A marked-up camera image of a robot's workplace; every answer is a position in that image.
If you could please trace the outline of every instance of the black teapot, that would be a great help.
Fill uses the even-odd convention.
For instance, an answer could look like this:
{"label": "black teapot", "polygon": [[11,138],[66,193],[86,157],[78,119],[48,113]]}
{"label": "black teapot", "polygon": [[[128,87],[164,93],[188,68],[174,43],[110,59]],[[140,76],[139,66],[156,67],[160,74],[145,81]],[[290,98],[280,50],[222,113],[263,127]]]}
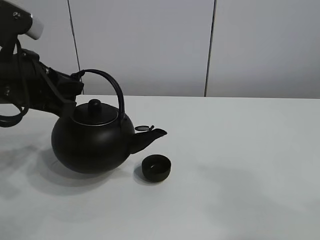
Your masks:
{"label": "black teapot", "polygon": [[82,70],[105,77],[115,89],[119,109],[98,99],[78,105],[72,116],[60,117],[51,135],[51,144],[58,160],[67,168],[85,174],[98,174],[121,165],[154,140],[167,134],[162,129],[135,133],[125,114],[123,92],[116,80],[99,70]]}

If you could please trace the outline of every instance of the lid knob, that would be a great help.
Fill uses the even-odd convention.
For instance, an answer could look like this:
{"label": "lid knob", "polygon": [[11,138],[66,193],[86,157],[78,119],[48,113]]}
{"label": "lid knob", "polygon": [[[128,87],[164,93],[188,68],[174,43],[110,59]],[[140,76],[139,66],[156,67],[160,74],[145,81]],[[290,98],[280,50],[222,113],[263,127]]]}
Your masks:
{"label": "lid knob", "polygon": [[101,113],[101,101],[98,99],[91,99],[88,103],[88,112],[89,114],[98,114]]}

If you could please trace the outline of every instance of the teapot handle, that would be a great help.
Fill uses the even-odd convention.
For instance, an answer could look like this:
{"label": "teapot handle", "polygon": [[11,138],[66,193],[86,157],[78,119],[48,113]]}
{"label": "teapot handle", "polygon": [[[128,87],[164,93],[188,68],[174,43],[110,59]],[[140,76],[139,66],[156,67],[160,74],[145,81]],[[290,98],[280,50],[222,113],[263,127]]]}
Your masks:
{"label": "teapot handle", "polygon": [[96,69],[84,69],[84,70],[81,70],[77,73],[72,74],[71,76],[76,76],[76,77],[80,78],[83,75],[85,75],[85,73],[93,73],[93,74],[100,75],[100,76],[104,77],[105,79],[107,79],[109,83],[111,83],[111,85],[114,88],[115,93],[118,97],[119,114],[118,114],[117,120],[121,121],[125,117],[125,100],[124,100],[124,94],[121,90],[121,87],[117,83],[117,81],[110,74],[108,74],[104,71],[101,71],[101,70],[96,70]]}

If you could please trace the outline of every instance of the teapot body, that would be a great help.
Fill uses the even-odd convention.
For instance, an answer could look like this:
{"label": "teapot body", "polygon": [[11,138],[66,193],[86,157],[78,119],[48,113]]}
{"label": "teapot body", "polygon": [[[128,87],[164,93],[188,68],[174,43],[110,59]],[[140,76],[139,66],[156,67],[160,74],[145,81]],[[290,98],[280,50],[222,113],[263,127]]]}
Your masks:
{"label": "teapot body", "polygon": [[115,169],[130,155],[135,133],[127,115],[121,122],[85,125],[71,117],[61,117],[51,135],[54,154],[67,168],[84,174]]}

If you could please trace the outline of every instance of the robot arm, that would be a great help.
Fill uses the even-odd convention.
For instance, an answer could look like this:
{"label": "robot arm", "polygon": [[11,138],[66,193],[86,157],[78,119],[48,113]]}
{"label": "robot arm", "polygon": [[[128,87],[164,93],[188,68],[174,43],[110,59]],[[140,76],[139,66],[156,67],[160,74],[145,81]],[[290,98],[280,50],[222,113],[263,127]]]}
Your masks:
{"label": "robot arm", "polygon": [[32,14],[0,0],[0,103],[15,105],[20,114],[0,115],[0,127],[18,124],[28,109],[69,116],[84,84],[78,74],[67,75],[47,67],[35,52],[22,49],[18,35],[38,39],[42,24]]}

